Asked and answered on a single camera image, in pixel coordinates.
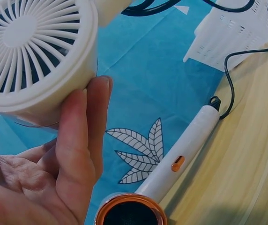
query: hand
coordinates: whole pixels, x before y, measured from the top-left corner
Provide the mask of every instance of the hand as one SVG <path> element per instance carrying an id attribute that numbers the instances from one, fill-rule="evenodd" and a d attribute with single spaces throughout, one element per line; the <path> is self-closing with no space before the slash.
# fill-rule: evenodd
<path id="1" fill-rule="evenodd" d="M 103 170 L 102 148 L 112 90 L 94 78 L 62 105 L 58 137 L 17 156 L 0 155 L 0 224 L 82 225 Z"/>

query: diffuser attachment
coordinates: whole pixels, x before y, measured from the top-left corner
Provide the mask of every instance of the diffuser attachment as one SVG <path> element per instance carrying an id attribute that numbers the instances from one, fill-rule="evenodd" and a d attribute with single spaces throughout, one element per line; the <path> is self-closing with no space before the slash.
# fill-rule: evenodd
<path id="1" fill-rule="evenodd" d="M 97 29 L 90 0 L 1 0 L 0 114 L 58 122 L 60 103 L 96 74 Z"/>

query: hair dryer handle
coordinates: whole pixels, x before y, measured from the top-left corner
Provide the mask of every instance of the hair dryer handle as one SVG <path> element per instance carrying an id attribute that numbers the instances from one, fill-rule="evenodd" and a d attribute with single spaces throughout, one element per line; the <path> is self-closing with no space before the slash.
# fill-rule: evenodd
<path id="1" fill-rule="evenodd" d="M 218 111 L 212 106 L 203 106 L 136 193 L 159 203 L 191 163 L 218 121 Z"/>

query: cord strain relief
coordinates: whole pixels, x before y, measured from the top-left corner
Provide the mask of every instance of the cord strain relief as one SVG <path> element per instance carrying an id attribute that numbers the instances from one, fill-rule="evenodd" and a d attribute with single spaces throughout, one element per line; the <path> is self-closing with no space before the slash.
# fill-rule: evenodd
<path id="1" fill-rule="evenodd" d="M 210 101 L 209 101 L 209 106 L 212 106 L 215 108 L 217 111 L 219 111 L 220 105 L 221 105 L 221 100 L 217 96 L 213 96 Z"/>

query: black power cord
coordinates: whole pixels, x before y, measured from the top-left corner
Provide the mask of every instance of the black power cord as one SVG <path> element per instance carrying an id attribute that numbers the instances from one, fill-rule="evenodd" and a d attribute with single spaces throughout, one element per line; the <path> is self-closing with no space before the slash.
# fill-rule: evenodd
<path id="1" fill-rule="evenodd" d="M 168 0 L 161 5 L 158 5 L 158 6 L 152 7 L 152 8 L 148 8 L 154 3 L 154 1 L 155 0 L 145 0 L 143 3 L 141 3 L 137 6 L 129 6 L 128 8 L 126 8 L 122 12 L 122 14 L 127 15 L 127 16 L 154 15 L 154 14 L 161 13 L 161 12 L 173 7 L 174 5 L 178 4 L 181 0 Z M 203 0 L 203 1 L 211 6 L 215 7 L 215 8 L 218 8 L 222 11 L 231 12 L 231 13 L 245 12 L 245 11 L 249 10 L 255 3 L 255 0 L 249 0 L 249 2 L 241 8 L 227 8 L 227 7 L 220 6 L 211 0 Z"/>
<path id="2" fill-rule="evenodd" d="M 157 13 L 161 13 L 169 8 L 171 8 L 172 6 L 176 5 L 178 2 L 180 2 L 180 0 L 169 0 L 157 7 L 153 7 L 153 8 L 148 8 L 151 4 L 154 3 L 155 0 L 145 0 L 143 3 L 137 5 L 137 6 L 130 6 L 127 9 L 125 9 L 122 14 L 124 15 L 128 15 L 128 16 L 148 16 L 148 15 L 154 15 Z M 255 0 L 249 0 L 249 2 L 241 7 L 241 8 L 227 8 L 227 7 L 223 7 L 220 6 L 214 2 L 212 2 L 211 0 L 203 0 L 204 2 L 208 3 L 209 5 L 211 5 L 212 7 L 218 8 L 222 11 L 226 11 L 226 12 L 231 12 L 231 13 L 241 13 L 241 12 L 245 12 L 247 10 L 249 10 L 255 3 Z M 250 54 L 250 53 L 263 53 L 263 52 L 268 52 L 268 48 L 266 49 L 256 49 L 256 50 L 248 50 L 248 51 L 242 51 L 242 52 L 235 52 L 235 53 L 231 53 L 229 54 L 225 60 L 224 60 L 224 71 L 225 71 L 225 76 L 229 82 L 229 86 L 231 89 L 231 101 L 230 104 L 228 106 L 228 109 L 225 111 L 224 114 L 222 114 L 220 116 L 220 119 L 223 120 L 224 118 L 226 118 L 234 105 L 234 101 L 235 101 L 235 90 L 234 90 L 234 85 L 233 85 L 233 81 L 231 79 L 229 70 L 228 70 L 228 61 L 231 57 L 236 56 L 236 55 L 242 55 L 242 54 Z M 214 104 L 218 104 L 220 105 L 220 99 L 217 96 L 213 96 L 211 97 L 209 104 L 210 105 L 214 105 Z"/>

